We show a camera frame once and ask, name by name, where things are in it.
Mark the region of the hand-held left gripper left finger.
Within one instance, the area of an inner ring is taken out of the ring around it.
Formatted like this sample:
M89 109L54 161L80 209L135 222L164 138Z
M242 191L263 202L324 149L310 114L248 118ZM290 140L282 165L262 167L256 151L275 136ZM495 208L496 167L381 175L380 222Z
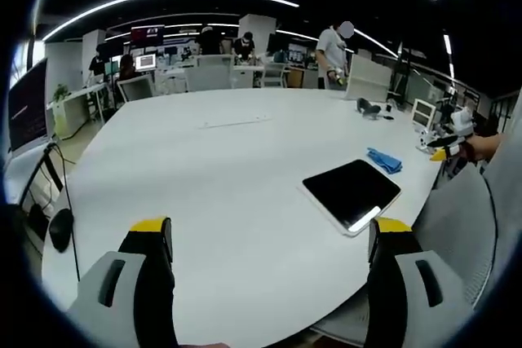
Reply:
M80 279L67 311L97 347L177 347L171 220L136 223Z

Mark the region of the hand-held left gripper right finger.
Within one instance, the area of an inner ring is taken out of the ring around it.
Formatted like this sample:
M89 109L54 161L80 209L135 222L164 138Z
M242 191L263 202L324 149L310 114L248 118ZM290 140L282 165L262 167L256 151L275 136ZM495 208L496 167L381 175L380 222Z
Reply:
M368 347L442 347L471 317L462 279L405 223L374 218L368 259Z

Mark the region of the person's right hand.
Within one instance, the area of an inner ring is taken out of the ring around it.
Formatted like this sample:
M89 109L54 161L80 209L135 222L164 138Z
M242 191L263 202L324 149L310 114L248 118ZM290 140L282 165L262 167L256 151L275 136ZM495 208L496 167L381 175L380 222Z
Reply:
M468 161L490 161L503 139L504 134L486 137L474 134L466 139L464 156Z

